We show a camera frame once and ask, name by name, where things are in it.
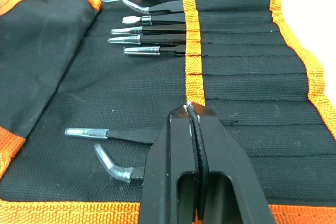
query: clamp jaw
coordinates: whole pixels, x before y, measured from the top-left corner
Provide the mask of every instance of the clamp jaw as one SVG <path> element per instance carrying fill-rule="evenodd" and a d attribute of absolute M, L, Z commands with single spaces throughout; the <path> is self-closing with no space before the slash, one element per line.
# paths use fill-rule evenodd
<path fill-rule="evenodd" d="M 251 162 L 209 108 L 170 112 L 147 154 L 139 224 L 275 223 Z"/>

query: white surface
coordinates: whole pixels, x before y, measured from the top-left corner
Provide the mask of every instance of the white surface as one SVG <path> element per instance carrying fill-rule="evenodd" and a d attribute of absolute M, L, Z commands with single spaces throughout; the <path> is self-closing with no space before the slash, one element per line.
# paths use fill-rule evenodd
<path fill-rule="evenodd" d="M 323 64 L 326 95 L 336 107 L 336 0 L 282 0 L 286 22 Z"/>

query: black fabric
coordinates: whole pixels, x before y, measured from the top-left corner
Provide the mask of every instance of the black fabric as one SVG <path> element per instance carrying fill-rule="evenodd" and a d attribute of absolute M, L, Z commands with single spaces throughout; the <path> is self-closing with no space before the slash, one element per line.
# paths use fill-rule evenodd
<path fill-rule="evenodd" d="M 336 206 L 336 142 L 307 99 L 305 67 L 272 23 L 269 0 L 196 3 L 206 105 L 251 158 L 268 202 Z M 25 9 L 21 3 L 13 11 Z M 65 10 L 58 5 L 55 16 Z M 144 165 L 149 146 L 64 136 L 67 127 L 160 129 L 169 111 L 185 103 L 183 57 L 125 56 L 123 45 L 107 43 L 110 30 L 126 27 L 122 17 L 132 15 L 139 14 L 121 2 L 103 4 L 0 180 L 1 199 L 140 201 L 141 182 L 110 177 L 93 145 L 100 143 L 117 164 L 134 167 Z"/>
<path fill-rule="evenodd" d="M 270 204 L 336 206 L 336 141 L 269 2 L 196 0 L 206 105 L 250 157 Z"/>
<path fill-rule="evenodd" d="M 29 134 L 96 14 L 87 0 L 28 0 L 0 17 L 2 127 Z"/>

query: tool roll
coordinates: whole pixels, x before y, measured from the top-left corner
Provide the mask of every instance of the tool roll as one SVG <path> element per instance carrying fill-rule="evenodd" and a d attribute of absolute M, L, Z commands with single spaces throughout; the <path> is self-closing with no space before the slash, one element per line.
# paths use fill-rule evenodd
<path fill-rule="evenodd" d="M 64 129 L 160 129 L 186 102 L 210 107 L 241 145 L 277 223 L 332 223 L 335 110 L 312 96 L 324 99 L 320 65 L 291 42 L 281 0 L 183 6 L 185 55 L 156 57 L 107 42 L 142 16 L 122 1 L 0 0 L 1 223 L 135 223 L 142 181 L 110 177 L 93 146 L 124 167 L 144 166 L 150 146 Z"/>

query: white background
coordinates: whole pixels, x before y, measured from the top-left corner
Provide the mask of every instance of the white background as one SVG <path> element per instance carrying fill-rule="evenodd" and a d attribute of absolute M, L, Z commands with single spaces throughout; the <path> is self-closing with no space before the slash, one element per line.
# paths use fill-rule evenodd
<path fill-rule="evenodd" d="M 325 92 L 334 107 L 336 107 L 335 3 L 336 0 L 282 0 L 286 22 L 303 46 L 324 66 L 327 81 Z"/>

